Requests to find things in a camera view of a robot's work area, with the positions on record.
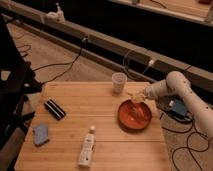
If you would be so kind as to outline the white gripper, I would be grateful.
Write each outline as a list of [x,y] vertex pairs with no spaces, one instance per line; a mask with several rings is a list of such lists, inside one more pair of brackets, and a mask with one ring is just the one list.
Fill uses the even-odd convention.
[[[158,99],[159,98],[158,90],[159,90],[159,85],[157,83],[154,83],[154,84],[147,86],[143,90],[143,94],[148,99]],[[143,94],[142,93],[136,93],[136,94],[128,93],[132,102],[144,102],[146,97]]]

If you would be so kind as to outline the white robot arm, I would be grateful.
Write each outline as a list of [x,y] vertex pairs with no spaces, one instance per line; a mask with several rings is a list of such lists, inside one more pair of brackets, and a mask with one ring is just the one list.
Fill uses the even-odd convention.
[[209,138],[213,138],[213,109],[192,90],[189,80],[181,72],[172,71],[165,79],[150,84],[137,93],[129,93],[134,103],[171,95],[177,95],[182,99],[188,111],[194,115],[200,129]]

